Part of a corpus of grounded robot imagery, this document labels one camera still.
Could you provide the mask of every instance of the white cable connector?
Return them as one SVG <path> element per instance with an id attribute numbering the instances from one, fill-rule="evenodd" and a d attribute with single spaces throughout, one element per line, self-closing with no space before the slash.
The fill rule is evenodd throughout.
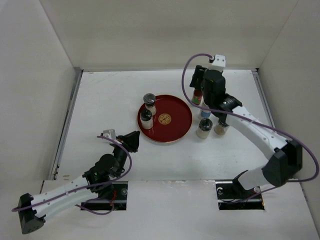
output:
<path id="1" fill-rule="evenodd" d="M 208 67 L 209 70 L 217 70 L 222 73 L 226 68 L 226 57 L 224 55 L 214 55 L 213 62 Z"/>

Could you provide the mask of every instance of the red tray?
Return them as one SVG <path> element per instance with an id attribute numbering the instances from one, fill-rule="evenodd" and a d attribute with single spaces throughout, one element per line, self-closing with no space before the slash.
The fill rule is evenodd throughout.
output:
<path id="1" fill-rule="evenodd" d="M 153 116 L 153 128 L 142 127 L 140 113 L 145 108 L 143 104 L 138 112 L 139 128 L 148 138 L 161 143 L 171 143 L 187 134 L 192 124 L 192 113 L 188 105 L 180 98 L 171 95 L 155 97 L 156 114 Z"/>

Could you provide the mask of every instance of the spice jar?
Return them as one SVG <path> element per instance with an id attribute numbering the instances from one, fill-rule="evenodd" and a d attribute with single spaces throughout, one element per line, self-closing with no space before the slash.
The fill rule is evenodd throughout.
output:
<path id="1" fill-rule="evenodd" d="M 193 91 L 193 96 L 192 96 L 192 102 L 196 105 L 199 105 L 201 103 L 202 99 L 202 91 L 201 90 L 194 90 Z"/>
<path id="2" fill-rule="evenodd" d="M 147 93 L 143 96 L 143 101 L 145 104 L 145 108 L 151 111 L 152 115 L 156 115 L 156 96 L 152 93 Z"/>
<path id="3" fill-rule="evenodd" d="M 196 130 L 196 135 L 201 139 L 206 139 L 213 126 L 212 121 L 209 118 L 204 118 L 200 121 L 199 127 Z"/>
<path id="4" fill-rule="evenodd" d="M 214 131 L 216 134 L 223 136 L 226 134 L 227 130 L 229 128 L 229 125 L 226 123 L 221 122 L 220 120 L 214 127 Z"/>
<path id="5" fill-rule="evenodd" d="M 205 101 L 202 102 L 201 106 L 204 108 L 207 108 L 207 109 L 209 108 L 209 106 L 207 104 L 205 104 Z M 199 118 L 200 119 L 207 119 L 210 117 L 210 114 L 211 114 L 211 111 L 200 109 Z"/>
<path id="6" fill-rule="evenodd" d="M 140 120 L 144 129 L 151 129 L 154 126 L 152 113 L 150 110 L 144 108 L 140 113 Z"/>

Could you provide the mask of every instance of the robotic arm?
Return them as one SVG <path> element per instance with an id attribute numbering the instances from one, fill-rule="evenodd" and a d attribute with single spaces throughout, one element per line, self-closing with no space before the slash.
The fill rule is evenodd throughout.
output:
<path id="1" fill-rule="evenodd" d="M 139 131 L 133 131 L 127 135 L 119 135 L 116 137 L 115 130 L 112 129 L 103 131 L 101 136 L 108 137 L 118 142 L 129 153 L 138 151 Z M 110 181 L 110 177 L 118 178 L 121 176 L 124 172 L 127 154 L 119 146 L 115 144 L 110 145 L 114 147 L 113 154 L 103 155 L 93 167 L 73 181 L 42 194 L 32 196 L 29 193 L 26 193 L 20 197 L 18 208 L 28 207 L 45 202 L 48 199 L 56 198 L 44 204 L 18 212 L 22 234 L 29 234 L 38 230 L 47 220 L 57 213 L 81 202 L 95 198 L 112 199 L 114 191 L 113 183 L 83 188 L 68 193 L 76 188 L 108 182 Z"/>
<path id="2" fill-rule="evenodd" d="M 203 100 L 210 109 L 235 113 L 259 122 L 238 99 L 226 93 L 226 79 L 223 77 L 225 56 L 215 55 L 210 63 L 208 68 L 196 66 L 190 87 L 202 90 Z M 236 176 L 232 181 L 236 192 L 265 184 L 280 187 L 301 170 L 302 146 L 296 141 L 288 141 L 272 130 L 236 116 L 218 112 L 212 114 L 219 119 L 214 129 L 217 134 L 223 135 L 229 126 L 234 127 L 255 144 L 268 160 L 266 165 Z"/>

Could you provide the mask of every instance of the purple cable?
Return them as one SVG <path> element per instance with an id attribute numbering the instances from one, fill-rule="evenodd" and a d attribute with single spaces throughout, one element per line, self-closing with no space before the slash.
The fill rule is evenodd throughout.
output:
<path id="1" fill-rule="evenodd" d="M 319 163 L 318 163 L 318 160 L 316 158 L 316 156 L 314 155 L 314 153 L 303 143 L 301 142 L 299 139 L 297 139 L 296 137 L 292 136 L 291 134 L 285 132 L 285 131 L 282 131 L 282 130 L 279 130 L 279 129 L 276 129 L 272 126 L 268 126 L 268 125 L 265 125 L 263 123 L 260 123 L 260 122 L 257 122 L 257 121 L 252 121 L 252 119 L 250 118 L 247 118 L 245 116 L 242 116 L 242 115 L 238 115 L 238 114 L 235 114 L 233 112 L 228 112 L 228 111 L 222 111 L 222 110 L 217 110 L 217 109 L 211 109 L 211 108 L 206 108 L 206 107 L 203 107 L 203 106 L 198 106 L 196 104 L 194 104 L 187 96 L 186 94 L 186 90 L 185 90 L 185 74 L 186 74 L 186 71 L 187 71 L 187 68 L 188 68 L 188 65 L 190 64 L 190 62 L 196 58 L 196 57 L 199 57 L 199 56 L 205 56 L 205 57 L 208 57 L 210 59 L 213 59 L 213 56 L 210 55 L 210 54 L 207 54 L 207 53 L 198 53 L 196 55 L 193 55 L 192 57 L 189 58 L 189 60 L 186 62 L 185 66 L 184 66 L 184 69 L 183 69 L 183 72 L 182 72 L 182 78 L 181 78 L 181 86 L 182 86 L 182 91 L 183 91 L 183 95 L 184 97 L 186 98 L 186 100 L 194 107 L 196 108 L 199 108 L 199 109 L 202 109 L 202 110 L 207 110 L 207 111 L 211 111 L 212 113 L 220 113 L 220 114 L 228 114 L 228 115 L 231 115 L 231 116 L 235 116 L 235 117 L 238 117 L 240 119 L 243 119 L 243 120 L 246 120 L 248 122 L 251 122 L 255 125 L 258 125 L 260 127 L 264 127 L 264 128 L 267 128 L 267 129 L 270 129 L 270 130 L 273 130 L 277 133 L 280 133 L 284 136 L 287 136 L 289 137 L 290 139 L 293 139 L 295 140 L 297 143 L 299 143 L 307 152 L 308 154 L 311 156 L 312 160 L 314 161 L 314 164 L 315 164 L 315 173 L 312 177 L 309 177 L 309 178 L 306 178 L 306 179 L 302 179 L 302 180 L 289 180 L 288 182 L 290 183 L 303 183 L 303 182 L 308 182 L 308 181 L 311 181 L 311 180 L 314 180 L 318 175 L 319 175 Z M 235 204 L 235 203 L 240 203 L 240 202 L 246 202 L 247 200 L 249 199 L 252 199 L 254 198 L 255 196 L 258 196 L 262 193 L 265 193 L 267 191 L 270 191 L 270 190 L 273 190 L 275 189 L 276 187 L 272 187 L 272 188 L 269 188 L 267 190 L 264 190 L 264 191 L 261 191 L 259 193 L 256 193 L 250 197 L 248 197 L 247 199 L 245 199 L 244 201 L 242 200 L 239 200 L 239 201 L 235 201 L 235 202 L 231 202 L 231 204 Z"/>
<path id="2" fill-rule="evenodd" d="M 91 199 L 85 201 L 83 205 L 85 205 L 86 203 L 91 202 L 91 201 L 93 201 L 93 200 L 102 200 L 102 198 L 99 198 L 99 197 L 97 197 L 97 198 L 91 198 Z M 103 215 L 108 215 L 109 213 L 111 213 L 111 212 L 115 209 L 114 203 L 113 203 L 112 201 L 109 201 L 109 202 L 112 204 L 111 210 L 110 210 L 110 211 L 107 211 L 107 212 L 102 212 L 102 213 L 101 213 L 101 212 L 92 211 L 92 210 L 90 210 L 90 209 L 88 209 L 88 208 L 86 208 L 86 207 L 84 207 L 84 206 L 78 205 L 78 204 L 76 204 L 75 206 L 77 206 L 78 208 L 81 208 L 82 210 L 86 210 L 86 211 L 88 211 L 89 213 L 103 216 Z"/>
<path id="3" fill-rule="evenodd" d="M 60 194 L 60 195 L 58 195 L 58 196 L 49 198 L 49 199 L 47 199 L 47 200 L 45 200 L 45 201 L 32 204 L 32 205 L 30 205 L 30 206 L 25 206 L 25 207 L 21 207 L 21 208 L 15 207 L 15 208 L 13 208 L 13 209 L 11 210 L 11 212 L 20 212 L 20 211 L 24 211 L 24 210 L 27 210 L 27 209 L 31 209 L 31 208 L 33 208 L 33 207 L 37 207 L 37 206 L 40 206 L 40 205 L 42 205 L 42 204 L 46 204 L 46 203 L 48 203 L 48 202 L 51 202 L 51 201 L 56 200 L 56 199 L 58 199 L 58 198 L 61 198 L 61 197 L 65 196 L 65 195 L 67 195 L 67 193 L 70 194 L 70 193 L 73 193 L 73 192 L 78 191 L 78 190 L 81 190 L 81 189 L 87 189 L 87 188 L 97 187 L 97 186 L 101 186 L 101 185 L 110 185 L 111 183 L 113 183 L 113 182 L 115 182 L 115 181 L 117 181 L 117 180 L 119 180 L 119 179 L 122 179 L 124 176 L 126 176 L 126 175 L 130 172 L 130 170 L 131 170 L 131 168 L 132 168 L 132 158 L 131 158 L 129 152 L 127 151 L 127 149 L 125 149 L 125 147 L 123 147 L 121 144 L 117 143 L 116 141 L 114 141 L 114 140 L 112 140 L 112 139 L 110 139 L 110 138 L 108 138 L 108 137 L 105 137 L 105 136 L 97 136 L 97 138 L 98 138 L 98 139 L 108 140 L 109 142 L 113 143 L 114 145 L 117 145 L 119 148 L 121 148 L 121 149 L 126 153 L 126 155 L 127 155 L 128 158 L 129 158 L 130 164 L 129 164 L 128 170 L 127 170 L 124 174 L 122 174 L 121 176 L 119 176 L 119 177 L 117 177 L 117 178 L 115 178 L 115 179 L 113 179 L 113 180 L 110 180 L 110 181 L 105 181 L 105 182 L 100 182 L 100 183 L 95 183 L 95 184 L 90 184 L 90 185 L 87 185 L 87 186 L 81 186 L 81 187 L 74 188 L 74 189 L 72 189 L 72 190 L 70 190 L 70 191 L 68 191 L 68 192 L 65 192 L 65 193 L 62 193 L 62 194 Z"/>

